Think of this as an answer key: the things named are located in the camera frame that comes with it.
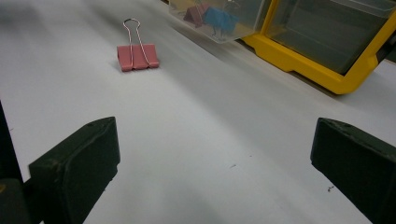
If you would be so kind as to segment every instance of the pink binder clip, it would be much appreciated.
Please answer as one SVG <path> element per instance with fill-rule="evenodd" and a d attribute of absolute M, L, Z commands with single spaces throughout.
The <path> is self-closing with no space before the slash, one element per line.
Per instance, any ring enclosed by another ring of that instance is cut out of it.
<path fill-rule="evenodd" d="M 125 25 L 127 21 L 136 21 L 136 34 L 139 39 L 140 45 L 133 45 L 131 38 L 131 31 Z M 129 46 L 117 46 L 118 58 L 122 72 L 129 72 L 134 69 L 146 69 L 146 68 L 157 68 L 160 66 L 160 62 L 157 59 L 157 53 L 153 44 L 142 44 L 140 39 L 139 27 L 140 21 L 136 19 L 128 19 L 123 22 L 123 26 L 128 31 Z"/>
<path fill-rule="evenodd" d="M 187 8 L 187 12 L 183 20 L 195 24 L 195 28 L 201 27 L 204 24 L 204 15 L 208 8 L 208 3 L 202 3 L 194 7 L 189 7 Z"/>

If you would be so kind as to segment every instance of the transparent drawer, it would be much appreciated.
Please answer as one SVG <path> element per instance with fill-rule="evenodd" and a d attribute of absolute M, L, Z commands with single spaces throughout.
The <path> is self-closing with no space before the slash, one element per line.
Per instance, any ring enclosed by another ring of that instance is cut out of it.
<path fill-rule="evenodd" d="M 265 35 L 344 74 L 395 6 L 388 0 L 278 0 Z"/>
<path fill-rule="evenodd" d="M 265 0 L 170 0 L 169 12 L 218 43 L 251 35 L 261 28 Z"/>

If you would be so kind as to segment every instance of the binder clip metal handle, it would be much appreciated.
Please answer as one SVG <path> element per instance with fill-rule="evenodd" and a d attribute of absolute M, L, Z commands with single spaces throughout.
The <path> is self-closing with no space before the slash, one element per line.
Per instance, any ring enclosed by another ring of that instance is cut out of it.
<path fill-rule="evenodd" d="M 137 22 L 136 34 L 139 45 L 132 44 L 131 30 L 126 26 L 127 21 Z M 123 22 L 123 26 L 128 31 L 129 46 L 117 46 L 118 58 L 122 72 L 138 69 L 156 68 L 160 66 L 157 58 L 155 46 L 153 44 L 143 44 L 139 34 L 140 21 L 128 19 Z"/>

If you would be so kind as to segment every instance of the white surface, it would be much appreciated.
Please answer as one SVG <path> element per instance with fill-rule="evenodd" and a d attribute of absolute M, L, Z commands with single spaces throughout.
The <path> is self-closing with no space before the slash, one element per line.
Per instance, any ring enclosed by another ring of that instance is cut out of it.
<path fill-rule="evenodd" d="M 160 68 L 120 71 L 131 17 Z M 85 223 L 370 223 L 309 154 L 318 117 L 396 145 L 395 67 L 334 97 L 195 35 L 159 0 L 0 2 L 0 97 L 24 179 L 85 123 L 117 118 L 119 172 Z"/>

